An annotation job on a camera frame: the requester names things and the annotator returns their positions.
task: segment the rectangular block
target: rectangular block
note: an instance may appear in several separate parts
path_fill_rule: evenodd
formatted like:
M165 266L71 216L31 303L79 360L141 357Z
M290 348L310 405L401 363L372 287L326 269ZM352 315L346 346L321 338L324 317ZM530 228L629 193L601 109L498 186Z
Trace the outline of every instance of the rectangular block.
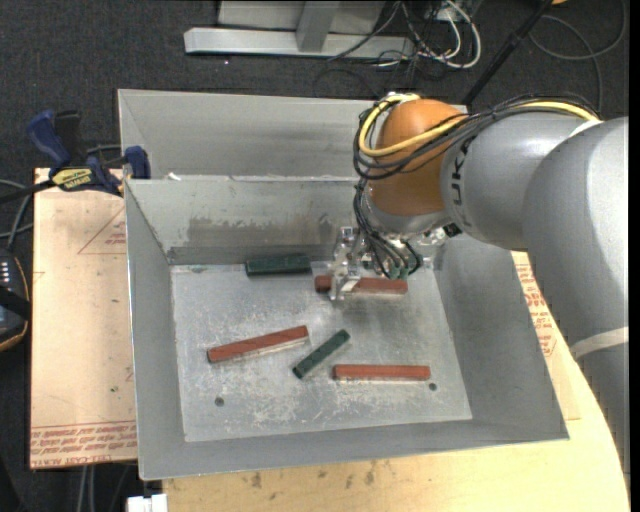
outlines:
M429 377L431 369L419 365L337 364L333 367L334 380L422 381Z
M246 340L220 345L207 351L209 361L219 363L236 357L256 355L270 350L285 348L308 339L309 331L305 325L272 332Z
M300 361L295 368L293 368L294 375L299 379L304 378L304 376L311 370L349 341L349 338L351 338L351 336L344 329L338 331L317 349L311 352L311 354Z
M314 279L318 293L327 293L331 289L331 276L319 275ZM373 293L385 295L404 295L409 285L402 279L386 279L384 277L362 277L351 290L351 293Z
M247 275L302 274L311 272L311 261L304 254L290 254L249 260L245 263Z

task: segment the black cable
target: black cable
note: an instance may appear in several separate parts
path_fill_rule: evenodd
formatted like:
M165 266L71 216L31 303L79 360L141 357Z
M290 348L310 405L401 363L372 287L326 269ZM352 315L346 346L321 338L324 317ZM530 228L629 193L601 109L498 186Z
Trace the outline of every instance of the black cable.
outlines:
M430 73L420 65L422 65L424 68L426 68L427 66L433 66L440 71L438 73ZM424 78L425 81L439 82L443 80L447 76L449 71L452 71L452 69L447 67L442 62L434 59L420 59L418 61L418 65L416 65L416 71L420 74L420 76L422 76L422 78Z
M96 466L91 466L91 474L89 477L89 510L90 512L96 512Z
M376 125L376 122L374 122L374 123L373 123L373 126L371 127L371 130L369 130L369 140L368 140L368 142L367 142L367 143L369 144L369 147L370 147L370 148L372 148L372 147L373 147L373 135L374 135L374 133L375 133L375 128L376 128L376 126L375 126L375 125Z
M11 180L5 180L5 179L1 179L0 178L0 185L5 185L8 187L12 187L18 190L24 190L25 187L24 185L17 183L15 181L11 181ZM22 227L18 227L20 226L20 223L22 222L22 218L24 217L24 214L26 212L26 205L25 203L28 205L28 202L30 200L31 196L27 196L27 198L24 199L22 206L20 207L18 213L16 214L16 217L14 218L12 227L10 231L6 231L5 233L0 233L0 238L9 238L9 243L8 243L8 248L9 250L11 249L11 247L13 246L13 241L15 239L15 237L17 235L19 235L20 233L24 233L25 231L28 231L29 229L31 229L33 227L33 224L27 224L25 226Z
M527 37L531 29L538 22L544 11L551 5L553 0L542 0L538 9L516 30L511 33L505 43L502 45L498 53L487 66L487 69L482 73L478 81L474 84L471 90L462 99L463 105L471 105L476 99L478 94L487 85L487 82L493 77L493 75L502 67L505 61L509 58L513 50L515 50L520 42Z
M378 268L380 269L380 272L382 272L382 274L387 279L391 279L391 276L389 275L389 272L387 272L386 269L384 268L384 264L380 260L380 256L378 255L378 253L375 251L375 249L373 247L369 246L369 248L371 250L371 254L373 254L373 257L376 260L376 263L378 264Z
M540 51L546 53L547 55L550 55L551 57L555 57L556 59L562 59L562 60L588 60L588 59L593 59L595 57L599 57L600 55L604 55L605 53L613 50L616 46L618 46L620 41L622 41L622 38L624 37L625 32L627 31L627 24L628 24L627 6L625 5L624 0L620 0L620 7L622 7L622 24L621 24L621 27L620 27L620 32L618 33L618 36L616 37L616 39L615 39L615 41L613 43L611 43L609 46L606 46L605 48L602 48L601 50L594 51L594 50L588 49L589 53L586 54L586 55L565 55L565 54L562 54L562 53L557 53L557 52L551 51L548 48L545 48L544 46L542 46L541 43L536 41L536 39L533 37L533 34L529 34L529 39L531 39L531 42L533 44L535 44ZM557 22L563 24L565 27L567 27L570 30L572 30L573 33L576 34L584 42L584 38L581 35L579 35L577 30L573 26L569 25L569 23L567 23L566 21L561 20L560 18L556 18L555 16L543 16L543 18L550 19L550 20L553 20L553 21L557 21Z
M435 19L435 16L438 14L438 12L440 12L443 8L444 8L444 4L440 4L440 6L438 6L437 8L434 8L431 11L431 17L432 19ZM475 45L474 43L477 42L478 48L477 48L477 55L471 59L470 61L466 62L466 63L454 63L453 62L453 58L455 57L455 55L446 55L445 53L438 51L439 48L434 47L433 44L431 44L428 39L426 39L424 37L423 34L418 34L415 27L413 26L413 23L411 22L410 16L409 16L409 12L408 9L405 5L405 3L403 2L403 13L404 13L404 17L405 17L405 22L407 24L407 30L409 32L409 37L414 41L416 47L420 48L422 53L418 54L418 57L426 57L427 60L432 60L432 61L436 61L439 63L442 63L444 65L445 68L447 68L447 70L449 70L450 68L452 68L455 71L462 71L463 69L469 69L470 67L474 66L478 60L480 59L480 52L481 52L481 48L480 48L480 36L477 33L477 30L475 28L475 25L473 24L473 20L471 19L471 17L469 16L468 19L467 17L463 16L463 18L465 19L465 21L467 21L467 24L471 27L471 31L472 31L472 39L469 45L469 49L468 49L468 53L469 56L473 54ZM464 47L464 37L463 34L464 32L461 32L461 30L458 30L455 22L450 18L450 23L453 26L454 30L457 32L456 34L456 41L457 41L457 51L455 52L456 54L463 54L463 47Z
M387 21L385 21L379 28L371 32L371 34L369 34L364 39L362 39L362 41L360 41L358 44L352 46L348 50L345 50L339 53L338 55L334 55L333 57L330 57L329 59L327 59L327 62L333 62L334 60L342 59L343 57L346 57L347 55L352 54L353 52L355 52L356 50L364 46L366 43L368 43L372 38L377 36L380 32L382 32L385 28L387 28L391 24L391 22L396 17L396 14L398 14L398 10L400 9L401 5L402 5L402 2L395 2L392 7L391 15L389 16Z
M397 11L402 7L402 2L394 2L393 6L392 6L392 11L388 17L388 19L382 24L382 26L380 28L378 28L376 31L374 31L374 33L370 34L369 36L367 36L365 38L365 40L369 40L371 39L371 37L373 37L376 33L379 33L382 29L386 28L393 19L395 19L396 15L397 15ZM435 23L435 17L436 14L438 13L438 11L440 10L439 6L433 6L431 8L431 11L429 13L428 18L426 18L425 20L421 20L423 23L423 26L421 27L421 30L423 32L423 34L421 35L422 39L425 41L429 41L429 39L431 38L431 32L433 30L433 27L436 25ZM364 42L366 41L360 41L358 43L358 45L356 45L356 47L360 47L364 44ZM405 38L405 45L409 44L409 39ZM357 49L356 47L352 47L349 50L342 52L342 54L336 55L334 57L331 57L327 60L327 62L332 62L334 60L337 60L339 58L341 58L342 56L346 56L346 54L352 53L353 51L355 51L355 49ZM390 58L391 55L397 55L398 56L398 62L395 63L395 65L392 66L380 66L380 64L384 64L386 61L392 60ZM440 72L438 73L433 73L430 72L430 70L428 68L425 68L422 66L423 64L423 60L420 58L420 56L418 55L417 51L415 50L415 46L414 49L411 53L409 53L408 51L405 51L405 49L403 48L402 51L400 50L386 50L384 52L382 52L380 55L378 55L378 57L376 59L367 59L367 60L358 60L358 61L354 61L352 63L350 63L350 65L353 64L374 64L377 66L376 71L377 72L387 72L390 71L389 73L389 77L388 79L385 81L385 83L383 84L381 90L378 89L378 87L374 86L372 84L371 81L369 81L366 77L360 75L359 73L356 73L352 70L348 70L348 69L327 69L324 70L322 72L320 72L314 79L313 84L312 84L312 94L314 97L320 97L319 93L318 93L318 84L320 83L320 81L326 77L329 74L332 73L342 73L345 75L349 75L351 77L356 78L358 81L360 81L365 87L366 89L371 93L371 95L374 98L380 98L382 97L385 92L387 90L389 90L390 88L401 88L404 90L413 90L415 88L415 82L416 82L416 77L420 77L423 80L427 81L427 80L441 80L446 76L446 71L447 68L446 66L442 65L441 63L439 63L438 61L433 61L431 59L426 59L429 60L431 62L435 62L436 64L439 64L439 68L441 69ZM403 66L404 64L407 64L406 68L404 69L404 79L402 80L403 83L398 83L395 84L394 80L396 79L401 66Z
M9 203L11 201L15 201L16 199L20 199L21 197L26 197L31 194L35 194L36 192L40 192L41 190L46 190L51 187L55 187L55 183L52 181L43 181L42 183L38 183L36 185L31 185L29 187L24 187L16 192L10 192L3 196L0 196L0 204Z
M424 42L424 45L428 46L429 48L431 48L432 46L431 37L433 34L433 28L435 26L435 19L440 9L441 9L441 6L433 6L431 8L431 12L429 13L429 18L426 20L427 22L425 23L425 26L422 29L422 33L420 34L420 40ZM444 63L440 62L437 59L422 59L418 54L418 52L414 52L414 58L415 58L414 71L418 71L420 75L426 80L442 80L447 75L447 72L450 69ZM427 73L426 71L420 68L420 64L422 63L434 64L436 66L439 66L440 69L442 70L442 73L440 73L439 75L433 75L433 74Z
M427 20L425 21L424 26L422 27L422 34L417 35L417 31L415 29L415 27L413 26L413 23L411 22L410 16L409 16L409 9L406 7L406 2L402 2L404 5L402 6L402 13L404 14L404 18L405 18L405 22L407 24L407 31L409 33L409 39L411 39L413 41L413 43L419 47L422 51L426 51L426 52L430 52L430 47L427 44L429 42L429 40L431 39L431 29L433 28L433 20L435 19L435 16L437 15L438 11L440 10L440 8L438 7L437 9L432 9L430 16ZM424 32L427 29L427 27L429 28L429 34L428 36L424 37Z
M20 205L20 209L18 210L18 213L15 216L15 219L13 220L13 224L11 225L11 231L9 232L9 240L7 241L8 251L11 251L13 249L13 244L16 241L16 236L18 235L18 227L20 226L20 223L22 222L24 214L27 211L27 207L31 202L31 197L32 196L27 196L24 198L24 200L22 201L22 204Z
M124 485L124 481L131 468L132 466L126 466L124 468L124 471L122 471L122 475L120 475L120 479L118 480L116 488L113 491L113 498L111 499L111 504L109 505L107 512L114 512L116 504L118 503L118 499L120 498L120 491L122 491L122 486Z
M438 128L438 127L444 125L445 123L455 119L456 117L460 117L460 116L464 116L464 115L465 114L460 113L460 114L456 114L455 116L451 116L451 117L441 121L437 125L435 125L434 128ZM470 124L471 121L475 120L477 117L478 117L478 114L468 116L466 119L461 121L457 126L452 127L451 128L451 132L449 132L449 133L452 133L452 134L459 133L463 129L462 125L466 126L467 124ZM358 172L358 174L361 177L369 179L369 180L385 179L385 178L388 178L390 176L393 176L394 174L398 174L398 173L402 172L403 171L403 166L406 166L406 164L412 162L416 157L427 153L428 151L433 149L435 146L439 146L443 142L446 142L448 140L448 138L449 138L449 136L447 136L446 134L445 135L440 135L440 136L432 139L431 141L426 142L423 146L418 148L416 151L414 151L413 153L411 153L407 157L404 157L404 158L401 158L401 159L398 159L398 160L394 160L394 161L380 162L380 161L375 160L375 159L373 159L371 161L365 160L360 155L360 149L359 149L359 145L358 145L358 139L359 139L359 136L360 136L360 131L361 131L361 126L358 127L358 130L356 132L356 136L354 137L354 143L353 143L354 161L362 163L363 165L365 165L367 167L370 167L370 168L392 169L388 173L381 174L381 175L371 175L371 174L368 174L368 173L367 174L362 174L361 170L358 168L358 165L356 163L354 165L354 167L356 168L356 172Z
M409 275L414 274L421 266L422 266L422 258L418 255L415 249L411 246L408 240L403 240L402 243L407 248L407 250L411 253L413 258L416 260L414 267L409 271Z
M82 504L84 503L84 487L87 481L87 466L82 468L82 477L80 478L80 489L78 490L78 503L76 505L76 512L82 512Z
M384 269L384 264L380 260L380 256L377 252L376 247L381 249L387 257L389 257L393 261L393 265L400 269L405 268L409 269L409 261L404 257L404 255L400 252L400 250L391 244L389 241L385 240L380 234L373 230L367 219L362 213L362 203L364 202L364 186L366 182L364 180L360 180L358 186L356 187L356 194L354 196L353 201L353 210L356 215L356 221L358 223L358 227L360 228L361 233L364 235L365 239L369 244L369 248L371 252L375 254L377 263L381 267L384 275L391 279L391 276Z
M413 153L411 153L410 155L395 160L395 161L389 161L389 162L385 162L385 163L381 163L377 160L365 160L359 153L359 150L357 148L357 142L354 144L354 146L356 146L355 148L355 152L354 152L354 159L353 159L353 163L354 163L354 169L356 170L356 172L363 178L368 179L368 180L383 180L386 178L389 178L391 176L394 176L396 174L410 174L412 172L416 172L417 170L419 170L424 164L434 160L435 158L437 158L438 156L440 156L442 153L444 153L447 149L448 149L448 145L445 145L448 142L451 143L455 143L458 142L460 140L463 140L465 138L468 138L470 136L473 136L475 133L477 133L478 131L480 131L483 128L486 128L487 126L489 126L489 124L495 123L496 121L503 119L509 115L515 115L515 114L520 114L520 113L526 113L526 112L552 112L552 113L558 113L557 109L553 109L553 108L542 108L542 107L536 107L536 108L529 108L529 109L525 109L525 108L520 108L518 109L516 112L504 112L501 113L502 115L497 115L497 114L492 114L491 116L488 117L484 117L481 118L479 121L475 121L474 123L472 123L470 126L465 126L462 128L456 127L457 129L452 129L453 131L439 136L429 142L426 142L424 145L420 146L417 150L415 150ZM429 158L428 160L422 162L420 167L417 167L415 169L412 170L406 170L406 166L412 162L413 160L415 160L416 158L424 155L425 153L428 153L430 151L433 151L436 147L440 146L440 151L438 151L437 153L435 153L434 155L431 156L431 158ZM367 171L363 171L362 168L360 167L360 164L363 164L365 167L367 167ZM369 170L371 168L380 168L380 169L391 169L390 171L387 171L383 174L377 174L377 175L371 175L369 173Z
M591 45L589 44L589 41L587 41L586 38L580 32L578 32L578 30L575 27L573 27L572 25L570 25L566 21L561 20L560 18L556 18L555 16L543 16L542 19L555 21L556 23L560 23L561 25L565 26L578 39L580 39L580 41L585 46L587 51L591 54L591 55L587 55L586 58L591 59L593 61L593 66L594 66L594 68L596 70L596 79L597 79L597 87L598 87L598 90L597 90L598 110L602 110L602 103L604 101L604 98L603 98L604 87L603 87L603 81L602 81L602 71L600 70L600 64L598 63L597 56L598 55L602 55L605 52L604 51L594 52L593 49L591 48ZM547 55L550 55L551 57L555 57L557 59L562 59L562 60L568 60L568 61L584 60L582 58L580 58L580 59L566 58L566 57L562 56L561 54L557 54L557 53L551 52L551 51L547 50L544 46L542 46L536 39L534 39L532 34L529 34L529 39L531 39L531 42L534 44L534 46L536 46L536 48L538 48L541 52L546 53Z

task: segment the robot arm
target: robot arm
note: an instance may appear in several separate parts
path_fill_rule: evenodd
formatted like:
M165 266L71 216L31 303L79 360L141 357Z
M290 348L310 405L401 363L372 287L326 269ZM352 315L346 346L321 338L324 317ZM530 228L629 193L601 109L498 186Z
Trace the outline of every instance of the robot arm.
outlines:
M555 98L465 115L392 94L364 113L354 165L360 245L387 277L417 268L411 243L442 243L444 226L529 252L629 477L628 119Z

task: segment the red block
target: red block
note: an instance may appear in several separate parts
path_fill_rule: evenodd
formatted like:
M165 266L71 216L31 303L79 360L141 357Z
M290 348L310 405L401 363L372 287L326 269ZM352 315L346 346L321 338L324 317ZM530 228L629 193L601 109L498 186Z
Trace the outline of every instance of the red block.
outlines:
M331 276L320 275L314 279L316 291L327 293L331 289ZM351 290L351 293L374 293L385 295L404 295L409 291L409 285L402 279L387 279L383 277L362 277Z
M214 347L207 351L209 361L219 363L236 357L255 355L275 349L285 348L306 340L309 331L305 325L285 329L284 331L265 334L246 340L236 341L227 345Z
M333 367L334 380L423 381L431 377L428 366L337 364Z

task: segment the gray metal tray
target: gray metal tray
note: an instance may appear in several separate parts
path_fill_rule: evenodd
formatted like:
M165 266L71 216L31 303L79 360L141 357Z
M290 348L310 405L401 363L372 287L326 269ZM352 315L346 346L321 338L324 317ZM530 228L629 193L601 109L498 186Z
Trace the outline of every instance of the gray metal tray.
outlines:
M333 305L311 276L244 276L249 258L299 251L318 272L355 225L350 144L365 105L120 92L123 145L151 154L153 176L182 177L126 186L143 479L567 437L507 251L456 237L395 302ZM206 361L210 346L302 322L306 345L246 368ZM345 326L353 338L332 362L426 363L437 389L343 388L326 367L297 381L291 366Z

